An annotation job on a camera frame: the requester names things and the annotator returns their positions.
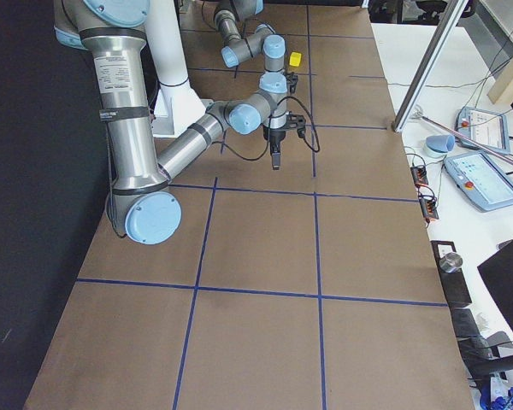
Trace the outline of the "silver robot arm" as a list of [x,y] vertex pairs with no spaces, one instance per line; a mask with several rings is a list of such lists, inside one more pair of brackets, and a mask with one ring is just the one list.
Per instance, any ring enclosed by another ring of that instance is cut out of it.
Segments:
[[258,25],[248,37],[239,33],[237,24],[255,17],[262,10],[263,1],[223,0],[217,4],[214,23],[224,44],[221,49],[222,59],[227,67],[232,68],[262,54],[265,72],[284,74],[288,92],[294,94],[298,76],[285,70],[285,39],[266,23]]
[[257,90],[240,101],[204,101],[192,89],[171,1],[57,1],[56,38],[91,52],[116,175],[107,214],[115,233],[142,244],[170,238],[181,207],[172,180],[228,130],[262,129],[273,168],[286,133],[305,134],[306,119],[286,107],[297,77],[285,70],[283,37],[260,25],[250,36],[238,24],[262,11],[260,1],[221,1],[214,12],[221,56],[237,67],[264,59]]

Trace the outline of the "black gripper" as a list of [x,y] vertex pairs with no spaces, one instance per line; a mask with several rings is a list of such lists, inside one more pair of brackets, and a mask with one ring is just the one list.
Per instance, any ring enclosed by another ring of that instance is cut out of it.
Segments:
[[279,119],[265,120],[262,124],[264,139],[270,145],[272,168],[279,170],[281,165],[280,143],[288,131],[296,131],[299,138],[305,139],[306,119],[301,114],[287,113]]
[[298,86],[298,75],[294,72],[285,72],[286,84],[289,93],[295,93]]

